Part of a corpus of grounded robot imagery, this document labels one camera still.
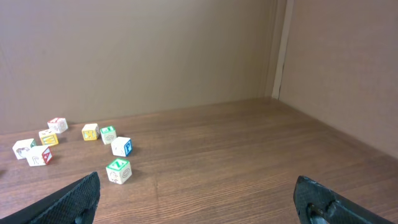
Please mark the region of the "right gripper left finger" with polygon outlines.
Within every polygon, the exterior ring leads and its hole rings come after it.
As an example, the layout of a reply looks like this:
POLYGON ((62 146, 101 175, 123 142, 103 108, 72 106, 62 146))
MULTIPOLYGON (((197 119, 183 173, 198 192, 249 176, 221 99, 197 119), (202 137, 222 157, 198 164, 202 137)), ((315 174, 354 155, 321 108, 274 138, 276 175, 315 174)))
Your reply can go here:
POLYGON ((92 224, 100 200, 97 172, 73 182, 32 205, 1 219, 1 223, 92 224))

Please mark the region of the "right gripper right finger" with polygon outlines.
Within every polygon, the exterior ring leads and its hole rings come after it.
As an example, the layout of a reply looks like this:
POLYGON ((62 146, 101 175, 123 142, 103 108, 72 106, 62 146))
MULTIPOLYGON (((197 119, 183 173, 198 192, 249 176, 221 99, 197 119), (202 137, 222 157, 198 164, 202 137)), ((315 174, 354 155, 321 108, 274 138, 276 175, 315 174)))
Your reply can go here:
POLYGON ((303 175, 297 178, 293 200, 300 223, 393 224, 303 175))

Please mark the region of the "green Z wooden block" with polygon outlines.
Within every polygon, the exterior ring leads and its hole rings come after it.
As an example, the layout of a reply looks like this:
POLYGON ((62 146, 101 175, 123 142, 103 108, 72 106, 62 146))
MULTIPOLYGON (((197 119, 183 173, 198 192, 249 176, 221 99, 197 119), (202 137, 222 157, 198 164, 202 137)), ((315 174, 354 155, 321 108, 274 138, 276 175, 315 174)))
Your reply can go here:
POLYGON ((110 182, 123 184, 132 175, 131 163, 126 159, 117 158, 106 166, 110 182))

